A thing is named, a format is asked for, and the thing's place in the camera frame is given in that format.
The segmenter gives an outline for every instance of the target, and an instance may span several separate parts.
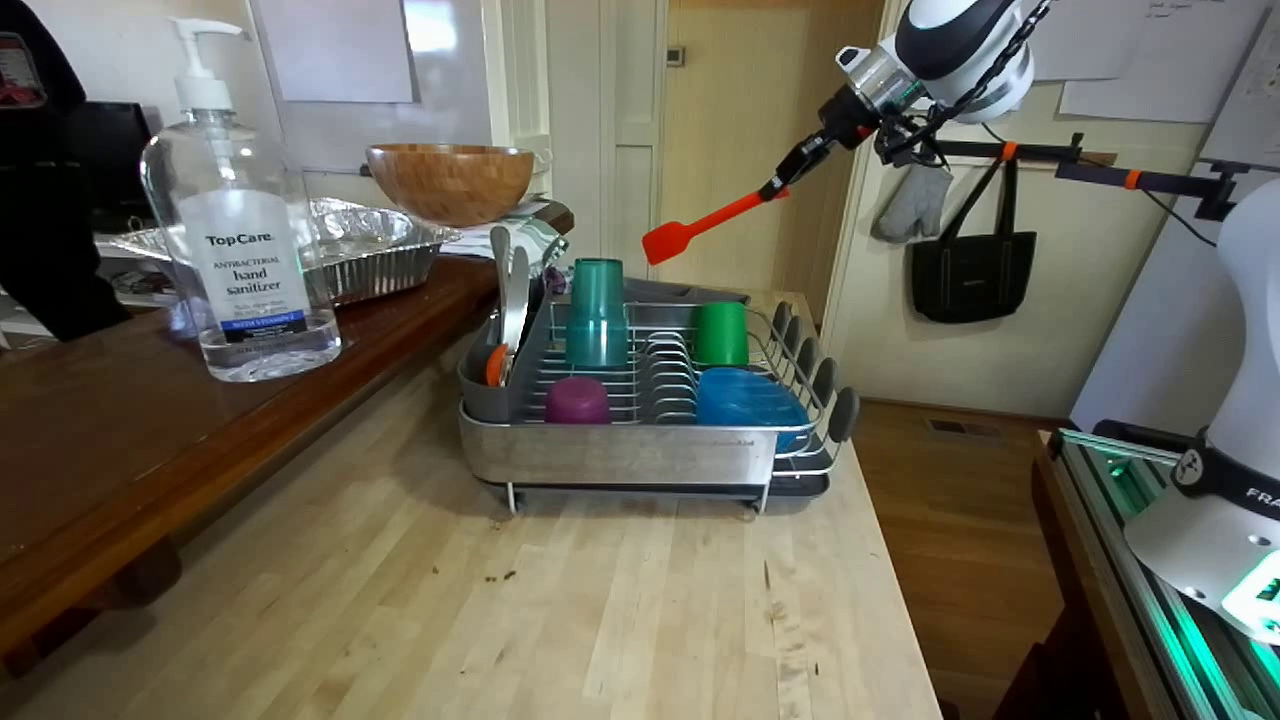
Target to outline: pink cup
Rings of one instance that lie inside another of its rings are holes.
[[[609,422],[609,392],[594,377],[566,377],[550,388],[550,422]]]

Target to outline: bottle cap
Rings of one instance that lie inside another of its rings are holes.
[[[196,36],[248,38],[248,33],[240,25],[204,19],[204,16],[178,16],[171,27],[189,52],[189,72],[178,81],[178,96],[185,99],[185,107],[214,107],[214,111],[234,107],[234,92],[222,77],[204,69]]]

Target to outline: teal cup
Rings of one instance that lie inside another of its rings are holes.
[[[748,305],[716,300],[691,307],[688,330],[691,362],[701,369],[746,369],[748,362]]]
[[[624,262],[611,254],[581,254],[573,262],[570,312],[573,315],[611,315],[624,307]]]
[[[566,360],[570,369],[627,369],[634,360],[627,312],[615,307],[604,315],[578,315],[578,307],[570,307]]]

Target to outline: plastic cup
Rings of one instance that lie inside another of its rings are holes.
[[[748,305],[716,300],[716,305],[691,307],[688,343],[701,369],[748,362]]]
[[[570,369],[624,369],[634,360],[627,312],[578,315],[578,307],[570,307],[566,357]]]
[[[609,388],[594,377],[566,377],[550,388],[550,422],[609,422]]]
[[[573,262],[573,315],[611,315],[624,307],[624,262],[611,254],[581,254]]]
[[[803,446],[803,405],[775,384],[774,377],[748,369],[713,369],[695,384],[695,422],[797,422],[797,430],[782,430],[775,446]]]

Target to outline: bottle label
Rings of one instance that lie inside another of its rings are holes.
[[[222,189],[179,198],[179,216],[230,343],[309,328],[309,279],[282,195]]]

